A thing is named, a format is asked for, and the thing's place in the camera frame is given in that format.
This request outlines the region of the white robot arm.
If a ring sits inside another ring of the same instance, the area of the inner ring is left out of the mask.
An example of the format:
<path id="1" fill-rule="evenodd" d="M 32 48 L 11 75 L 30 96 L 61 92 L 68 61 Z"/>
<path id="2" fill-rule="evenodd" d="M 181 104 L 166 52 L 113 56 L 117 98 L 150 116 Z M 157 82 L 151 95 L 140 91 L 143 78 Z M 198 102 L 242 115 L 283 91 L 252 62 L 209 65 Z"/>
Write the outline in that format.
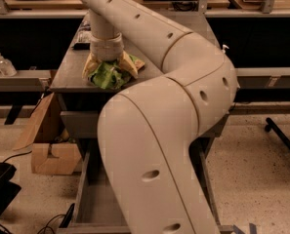
<path id="1" fill-rule="evenodd" d="M 162 72 L 116 94 L 99 117 L 104 169 L 131 233 L 220 234 L 188 149 L 228 113 L 233 64 L 200 34 L 132 0 L 81 1 Z"/>

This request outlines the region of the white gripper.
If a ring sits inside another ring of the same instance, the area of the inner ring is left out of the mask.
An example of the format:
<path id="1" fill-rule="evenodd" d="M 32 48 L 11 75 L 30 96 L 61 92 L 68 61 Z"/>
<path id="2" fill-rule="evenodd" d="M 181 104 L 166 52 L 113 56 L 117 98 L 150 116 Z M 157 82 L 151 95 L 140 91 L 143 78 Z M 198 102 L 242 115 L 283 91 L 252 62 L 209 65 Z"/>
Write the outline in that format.
<path id="1" fill-rule="evenodd" d="M 118 60 L 118 65 L 122 70 L 127 71 L 135 79 L 138 78 L 138 69 L 133 58 L 124 51 L 124 43 L 122 34 L 119 33 L 111 39 L 101 39 L 95 36 L 92 37 L 90 43 L 91 53 L 88 55 L 85 62 L 82 78 L 88 79 L 98 69 L 102 61 Z"/>

